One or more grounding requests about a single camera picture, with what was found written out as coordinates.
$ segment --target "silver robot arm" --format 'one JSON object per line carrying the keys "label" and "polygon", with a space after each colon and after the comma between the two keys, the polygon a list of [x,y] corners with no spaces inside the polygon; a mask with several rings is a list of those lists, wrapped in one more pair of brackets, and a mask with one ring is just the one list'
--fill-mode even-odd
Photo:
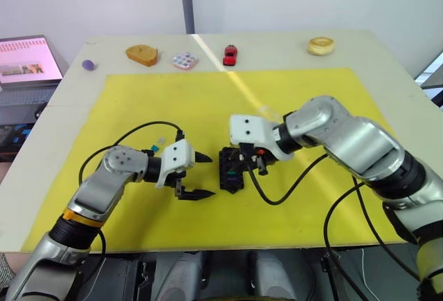
{"label": "silver robot arm", "polygon": [[271,161],[286,161],[302,147],[322,145],[382,199],[397,234],[419,245],[422,294],[443,295],[443,180],[378,124],[351,116],[333,97],[320,96],[287,114],[280,125],[257,116],[231,116],[230,141],[240,151],[248,147],[259,173],[263,162],[256,153],[263,149]]}
{"label": "silver robot arm", "polygon": [[166,147],[161,157],[149,150],[115,146],[98,169],[69,201],[51,231],[46,233],[29,260],[12,281],[6,296],[11,300],[70,300],[82,284],[79,265],[88,256],[92,241],[117,205],[129,182],[153,182],[156,188],[176,188],[179,199],[211,196],[207,190],[185,191],[181,179],[195,162],[211,159],[195,152],[186,139]]}

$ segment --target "laptop screen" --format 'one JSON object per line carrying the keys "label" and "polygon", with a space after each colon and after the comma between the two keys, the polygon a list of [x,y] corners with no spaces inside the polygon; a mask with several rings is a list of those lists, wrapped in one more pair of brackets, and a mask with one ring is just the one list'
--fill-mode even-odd
{"label": "laptop screen", "polygon": [[50,84],[61,79],[43,35],[0,39],[0,85]]}

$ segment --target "laptop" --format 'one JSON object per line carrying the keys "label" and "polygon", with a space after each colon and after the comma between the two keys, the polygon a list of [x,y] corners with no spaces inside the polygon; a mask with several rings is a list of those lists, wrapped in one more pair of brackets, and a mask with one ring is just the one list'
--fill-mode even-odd
{"label": "laptop", "polygon": [[0,125],[34,123],[61,80],[45,36],[0,39]]}

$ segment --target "black cable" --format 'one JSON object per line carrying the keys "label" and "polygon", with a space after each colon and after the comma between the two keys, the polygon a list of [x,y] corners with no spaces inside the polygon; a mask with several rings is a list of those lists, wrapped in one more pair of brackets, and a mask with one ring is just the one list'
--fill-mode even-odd
{"label": "black cable", "polygon": [[107,147],[102,147],[101,149],[97,150],[92,155],[90,155],[88,158],[86,158],[86,160],[83,162],[82,166],[80,166],[80,169],[78,170],[78,185],[79,186],[83,182],[83,171],[84,171],[84,168],[86,167],[86,165],[88,165],[88,163],[91,161],[92,158],[97,156],[100,152],[108,150],[110,147],[113,147],[113,146],[110,145],[110,146],[107,146]]}
{"label": "black cable", "polygon": [[96,152],[94,152],[92,155],[90,155],[82,164],[82,166],[80,167],[80,170],[78,171],[78,185],[81,185],[83,182],[83,171],[86,167],[86,165],[91,161],[92,158],[94,158],[95,156],[97,156],[100,152],[103,152],[113,146],[116,146],[118,144],[120,144],[120,142],[122,140],[124,140],[126,137],[128,137],[129,135],[131,135],[132,133],[134,133],[135,131],[147,127],[147,126],[151,126],[151,125],[168,125],[171,127],[174,127],[175,129],[177,129],[177,135],[179,134],[183,134],[183,130],[181,130],[181,128],[179,126],[177,126],[176,124],[172,123],[172,122],[168,122],[168,121],[151,121],[151,122],[147,122],[147,123],[143,123],[142,125],[139,125],[131,130],[129,130],[128,132],[126,132],[125,134],[123,134],[123,136],[121,136],[113,145],[109,145],[107,147],[102,147],[101,149],[97,150]]}
{"label": "black cable", "polygon": [[183,130],[181,130],[181,128],[179,126],[177,126],[176,124],[172,123],[172,122],[168,122],[168,121],[151,121],[151,122],[147,122],[147,123],[143,123],[142,125],[139,125],[131,130],[129,130],[127,133],[125,133],[123,136],[121,136],[115,143],[114,145],[118,145],[122,140],[124,140],[126,137],[128,137],[129,135],[131,135],[132,133],[134,133],[135,131],[147,127],[147,126],[151,126],[151,125],[168,125],[171,127],[174,127],[175,129],[177,129],[177,133],[181,132],[183,133]]}
{"label": "black cable", "polygon": [[303,173],[300,174],[300,176],[297,178],[296,182],[293,183],[293,185],[289,188],[289,190],[286,192],[286,194],[284,194],[283,197],[277,201],[272,201],[265,195],[265,193],[263,192],[263,189],[260,187],[260,184],[257,181],[257,178],[254,175],[254,172],[253,172],[251,166],[249,164],[246,164],[246,167],[248,168],[249,175],[251,176],[251,179],[252,179],[252,182],[253,182],[255,188],[257,189],[258,193],[263,198],[263,200],[266,203],[268,203],[269,205],[278,206],[279,204],[283,203],[284,201],[286,201],[288,199],[288,197],[292,194],[294,189],[296,189],[296,187],[303,180],[303,178],[306,176],[306,174],[308,174],[309,171],[312,170],[312,168],[315,165],[317,165],[319,162],[321,162],[325,158],[327,158],[327,154],[323,154],[322,156],[318,157],[315,161],[313,161],[311,163],[311,165],[309,165],[306,168],[306,170],[304,170]]}
{"label": "black cable", "polygon": [[[122,140],[124,140],[126,137],[128,137],[129,135],[131,135],[135,131],[137,131],[137,130],[139,130],[141,128],[150,126],[150,125],[168,125],[168,126],[174,127],[175,129],[177,129],[176,140],[178,140],[180,137],[183,138],[183,130],[181,130],[181,128],[179,126],[177,126],[176,124],[174,124],[172,122],[168,122],[168,121],[151,121],[151,122],[143,123],[142,125],[139,125],[139,126],[133,128],[133,129],[131,129],[127,133],[125,133],[113,145],[109,145],[107,147],[102,147],[101,149],[99,149],[99,150],[95,151],[94,153],[92,153],[92,155],[90,155],[88,158],[86,158],[86,160],[80,166],[80,169],[78,171],[78,185],[80,186],[82,184],[82,182],[83,182],[83,171],[84,171],[85,167],[88,165],[88,163],[92,160],[92,158],[97,156],[100,152],[103,152],[103,151],[108,150],[109,148],[111,148],[113,146],[118,145]],[[97,266],[92,270],[92,273],[90,274],[90,276],[84,281],[83,284],[86,284],[94,276],[94,274],[100,268],[102,263],[105,261],[105,254],[106,254],[106,239],[105,239],[105,235],[103,234],[103,232],[101,230],[98,231],[98,235],[100,236],[100,239],[102,241],[102,253],[100,254],[100,260],[98,261]]]}
{"label": "black cable", "polygon": [[105,254],[106,254],[106,239],[105,235],[101,230],[98,231],[98,235],[100,236],[100,239],[102,240],[102,253],[100,254],[100,260],[98,261],[96,267],[92,270],[91,274],[87,279],[83,281],[83,285],[85,285],[98,271],[98,269],[102,266],[103,262],[105,261]]}
{"label": "black cable", "polygon": [[333,254],[332,249],[331,249],[331,244],[329,243],[329,237],[327,235],[327,227],[329,225],[329,221],[331,219],[332,213],[334,212],[335,208],[337,207],[337,205],[344,200],[347,196],[349,196],[351,193],[355,192],[356,190],[358,190],[362,185],[364,185],[364,183],[359,183],[357,185],[355,185],[354,187],[352,187],[351,189],[349,189],[347,192],[345,192],[343,195],[341,195],[335,202],[334,204],[332,204],[331,208],[329,209],[329,211],[327,212],[326,218],[325,218],[325,224],[323,225],[323,237],[325,239],[325,245],[326,245],[326,250],[329,254],[329,256],[331,257],[332,261],[335,263],[335,266],[337,267],[337,269],[340,271],[341,275],[347,280],[347,282],[349,283],[349,285],[351,285],[351,287],[354,289],[354,291],[359,295],[359,297],[364,300],[364,301],[369,301],[369,299],[363,294],[363,292],[361,291],[361,289],[356,285],[356,283],[354,282],[354,280],[351,279],[351,277],[346,273],[346,271],[343,269],[343,267],[341,266],[340,262],[338,261],[337,257],[335,256],[335,254]]}
{"label": "black cable", "polygon": [[[357,180],[352,177],[352,181],[354,181],[354,185],[357,185]],[[360,190],[357,190],[357,196],[359,197],[359,202],[360,202],[360,206],[361,206],[361,210],[363,211],[363,215],[366,218],[366,221],[368,222],[369,228],[372,231],[372,234],[375,236],[375,238],[377,239],[377,241],[379,242],[380,246],[388,253],[389,256],[391,256],[391,258],[393,260],[396,261],[396,263],[398,265],[400,265],[409,275],[411,275],[415,280],[420,281],[418,274],[416,274],[413,270],[411,270],[409,267],[407,267],[406,264],[404,264],[389,248],[388,246],[383,242],[383,240],[380,238],[379,233],[377,233],[377,231],[375,230],[374,225],[372,224],[370,218],[369,218],[369,214],[368,211],[366,210],[366,206],[365,203],[363,202],[363,197],[361,196],[361,192]]]}

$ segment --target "white table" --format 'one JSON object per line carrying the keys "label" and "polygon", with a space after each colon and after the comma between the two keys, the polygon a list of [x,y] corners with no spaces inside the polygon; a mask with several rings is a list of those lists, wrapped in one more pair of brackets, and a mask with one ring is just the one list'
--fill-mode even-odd
{"label": "white table", "polygon": [[[336,41],[331,55],[314,57],[306,52],[309,39],[319,35]],[[352,69],[402,145],[443,176],[443,113],[372,33],[310,30],[199,37],[219,59],[226,45],[236,45],[239,54],[234,69],[239,71]],[[147,68],[129,60],[124,51],[134,44],[157,47],[159,62]],[[0,251],[20,251],[53,179],[104,87],[106,75],[181,72],[170,60],[183,51],[200,59],[191,71],[217,71],[192,35],[96,37],[85,43],[0,185]],[[97,69],[84,70],[85,59],[93,60]]]}

